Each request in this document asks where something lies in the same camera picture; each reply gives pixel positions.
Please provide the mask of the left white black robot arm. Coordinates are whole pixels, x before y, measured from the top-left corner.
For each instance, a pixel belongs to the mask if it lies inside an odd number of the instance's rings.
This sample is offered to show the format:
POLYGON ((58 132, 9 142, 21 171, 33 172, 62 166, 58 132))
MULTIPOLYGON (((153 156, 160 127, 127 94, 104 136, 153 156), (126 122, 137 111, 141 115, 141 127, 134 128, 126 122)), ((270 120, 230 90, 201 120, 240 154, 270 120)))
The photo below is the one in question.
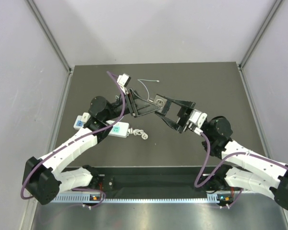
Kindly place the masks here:
POLYGON ((143 99, 132 89, 122 92, 113 103, 103 96, 94 97, 88 110, 89 118, 76 134, 52 152, 26 161, 21 198, 27 198, 24 196, 27 190, 29 198, 35 198, 41 205, 46 205, 59 193, 68 190, 79 187, 96 189, 99 178, 93 174, 91 167, 80 167, 73 171, 65 171, 65 168, 82 153, 103 141, 124 115, 139 117, 159 109, 159 105, 143 99))

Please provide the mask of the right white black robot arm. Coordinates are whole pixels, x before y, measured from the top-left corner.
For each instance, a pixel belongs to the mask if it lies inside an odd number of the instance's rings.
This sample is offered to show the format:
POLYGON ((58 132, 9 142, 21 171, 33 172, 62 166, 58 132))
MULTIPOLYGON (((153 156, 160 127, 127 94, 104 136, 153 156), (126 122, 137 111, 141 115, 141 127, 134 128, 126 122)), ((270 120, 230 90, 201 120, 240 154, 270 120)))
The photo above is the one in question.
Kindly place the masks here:
POLYGON ((288 211, 288 164, 264 157, 231 138, 233 131, 224 116, 207 120, 207 114, 190 101, 156 95, 156 112, 170 128, 187 130, 204 138, 207 152, 194 187, 224 190, 246 189, 274 200, 288 211))

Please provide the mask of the black cube block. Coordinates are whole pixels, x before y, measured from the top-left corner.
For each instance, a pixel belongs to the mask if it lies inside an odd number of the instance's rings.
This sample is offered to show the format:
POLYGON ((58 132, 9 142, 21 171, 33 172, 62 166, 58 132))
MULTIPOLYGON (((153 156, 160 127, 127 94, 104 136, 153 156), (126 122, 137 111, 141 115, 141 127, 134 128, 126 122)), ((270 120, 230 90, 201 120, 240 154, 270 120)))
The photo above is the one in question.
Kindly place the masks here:
POLYGON ((157 110, 155 114, 166 115, 171 106, 171 101, 159 94, 155 96, 153 103, 160 107, 160 109, 157 110))

